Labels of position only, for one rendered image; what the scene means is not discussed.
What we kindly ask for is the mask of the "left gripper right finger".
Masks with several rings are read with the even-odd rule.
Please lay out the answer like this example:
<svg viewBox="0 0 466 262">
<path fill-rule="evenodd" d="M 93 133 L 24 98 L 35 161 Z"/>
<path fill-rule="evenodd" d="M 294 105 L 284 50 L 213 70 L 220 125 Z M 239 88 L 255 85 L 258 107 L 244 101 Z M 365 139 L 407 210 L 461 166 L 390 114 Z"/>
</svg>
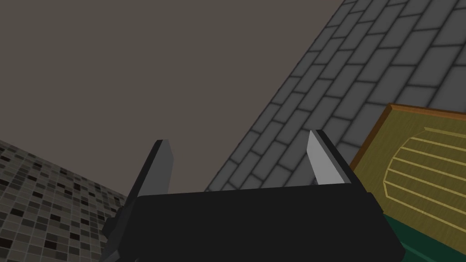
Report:
<svg viewBox="0 0 466 262">
<path fill-rule="evenodd" d="M 323 130 L 311 130 L 306 149 L 319 185 L 351 183 L 349 166 Z"/>
</svg>

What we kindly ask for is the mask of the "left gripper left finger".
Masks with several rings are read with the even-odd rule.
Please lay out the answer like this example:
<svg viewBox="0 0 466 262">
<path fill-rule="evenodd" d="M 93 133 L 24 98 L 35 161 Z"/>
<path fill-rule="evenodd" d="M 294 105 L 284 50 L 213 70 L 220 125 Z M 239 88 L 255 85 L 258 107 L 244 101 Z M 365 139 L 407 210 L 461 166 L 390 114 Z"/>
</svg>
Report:
<svg viewBox="0 0 466 262">
<path fill-rule="evenodd" d="M 168 194 L 173 163 L 169 140 L 157 140 L 135 180 L 130 198 Z"/>
</svg>

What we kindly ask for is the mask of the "yellow wooden louvered door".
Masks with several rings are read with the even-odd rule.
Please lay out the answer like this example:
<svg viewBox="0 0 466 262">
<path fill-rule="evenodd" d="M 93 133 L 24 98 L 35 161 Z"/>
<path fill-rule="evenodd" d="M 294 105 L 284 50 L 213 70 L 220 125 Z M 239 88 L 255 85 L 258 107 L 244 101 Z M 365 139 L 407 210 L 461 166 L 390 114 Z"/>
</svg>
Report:
<svg viewBox="0 0 466 262">
<path fill-rule="evenodd" d="M 350 167 L 407 254 L 466 262 L 466 113 L 390 103 Z"/>
</svg>

